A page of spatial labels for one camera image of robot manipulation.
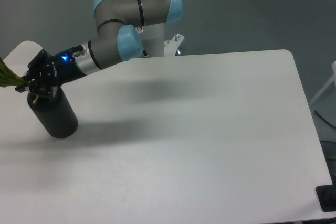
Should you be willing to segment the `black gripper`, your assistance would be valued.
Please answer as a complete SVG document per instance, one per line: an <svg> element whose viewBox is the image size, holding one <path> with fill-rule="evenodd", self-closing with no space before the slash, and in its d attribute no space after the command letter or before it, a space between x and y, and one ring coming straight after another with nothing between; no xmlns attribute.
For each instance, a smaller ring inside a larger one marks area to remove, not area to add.
<svg viewBox="0 0 336 224"><path fill-rule="evenodd" d="M44 99L55 99L58 86L86 76L77 66L73 54L50 56L44 49L31 60L27 67L25 80L39 80L40 83L28 82L27 85L16 87L15 90L20 93L28 92Z"/></svg>

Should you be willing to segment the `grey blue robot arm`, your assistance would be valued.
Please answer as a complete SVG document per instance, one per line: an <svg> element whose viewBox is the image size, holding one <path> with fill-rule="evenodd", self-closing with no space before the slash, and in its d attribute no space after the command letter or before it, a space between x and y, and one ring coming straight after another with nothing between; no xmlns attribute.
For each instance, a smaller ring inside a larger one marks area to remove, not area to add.
<svg viewBox="0 0 336 224"><path fill-rule="evenodd" d="M138 28L173 23L182 0L93 0L97 38L55 55L41 50L28 64L18 92L53 99L61 85L143 55Z"/></svg>

